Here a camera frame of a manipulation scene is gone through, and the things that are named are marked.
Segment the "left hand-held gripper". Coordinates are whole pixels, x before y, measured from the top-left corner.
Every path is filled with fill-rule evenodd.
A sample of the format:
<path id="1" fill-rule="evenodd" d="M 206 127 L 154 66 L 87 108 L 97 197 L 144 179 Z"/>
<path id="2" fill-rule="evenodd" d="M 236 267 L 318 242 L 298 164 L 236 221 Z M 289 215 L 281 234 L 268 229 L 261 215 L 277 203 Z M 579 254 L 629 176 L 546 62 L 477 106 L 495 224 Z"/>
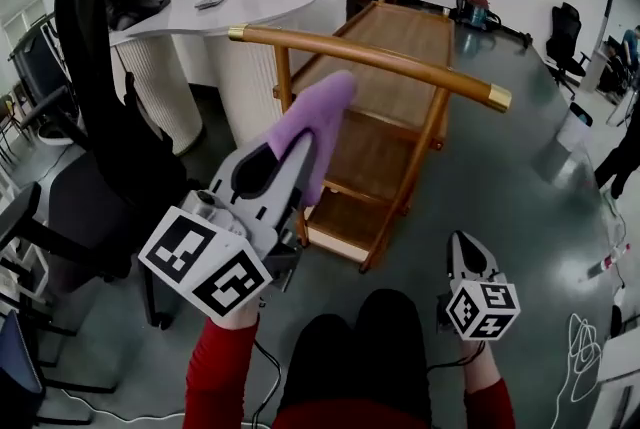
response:
<path id="1" fill-rule="evenodd" d="M 280 158 L 267 141 L 234 150 L 208 190 L 169 207 L 139 261 L 210 318 L 237 313 L 269 286 L 284 291 L 302 248 L 275 227 L 299 206 L 315 154 L 308 129 Z"/>

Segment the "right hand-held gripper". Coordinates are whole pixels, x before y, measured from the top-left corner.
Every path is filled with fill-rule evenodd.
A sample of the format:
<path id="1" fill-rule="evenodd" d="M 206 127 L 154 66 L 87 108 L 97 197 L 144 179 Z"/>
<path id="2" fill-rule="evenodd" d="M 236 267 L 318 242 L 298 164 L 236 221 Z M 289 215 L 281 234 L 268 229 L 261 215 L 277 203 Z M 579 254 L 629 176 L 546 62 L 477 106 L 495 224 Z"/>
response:
<path id="1" fill-rule="evenodd" d="M 464 265 L 474 277 L 462 273 Z M 478 239 L 456 230 L 447 241 L 450 290 L 438 296 L 437 331 L 463 341 L 498 341 L 521 313 L 515 285 L 499 272 L 495 256 Z"/>

